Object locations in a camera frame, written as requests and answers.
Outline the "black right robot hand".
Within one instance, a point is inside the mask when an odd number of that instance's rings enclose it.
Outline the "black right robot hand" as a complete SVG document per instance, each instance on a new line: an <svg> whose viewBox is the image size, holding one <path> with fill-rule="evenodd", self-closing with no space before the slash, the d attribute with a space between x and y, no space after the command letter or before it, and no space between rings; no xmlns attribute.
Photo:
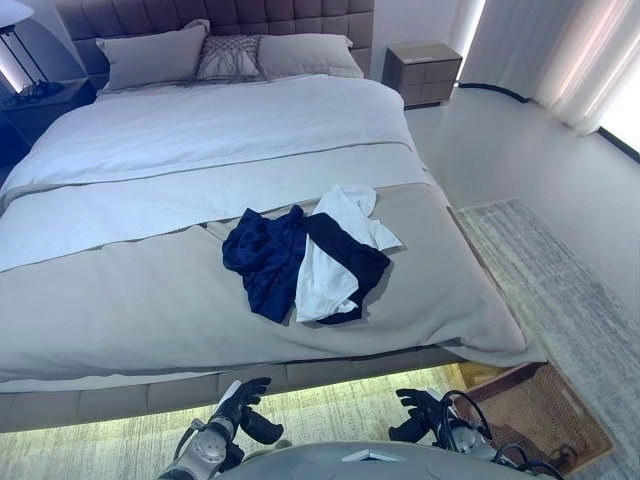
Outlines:
<svg viewBox="0 0 640 480"><path fill-rule="evenodd" d="M398 389L396 395L401 405L409 408L409 417L401 425L388 429L389 439L418 443L428 433L433 433L435 443L438 444L443 420L443 404L423 390Z"/></svg>

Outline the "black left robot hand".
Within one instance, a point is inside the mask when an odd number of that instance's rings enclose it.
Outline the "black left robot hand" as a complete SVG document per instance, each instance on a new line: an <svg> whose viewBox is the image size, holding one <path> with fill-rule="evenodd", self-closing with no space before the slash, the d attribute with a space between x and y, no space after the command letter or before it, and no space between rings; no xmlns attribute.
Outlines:
<svg viewBox="0 0 640 480"><path fill-rule="evenodd" d="M258 377L246 382L236 380L227 389L214 414L232 425L233 434L241 429L253 440L264 444L275 444L283 435L284 427L274 424L257 413L257 406L271 384L270 377Z"/></svg>

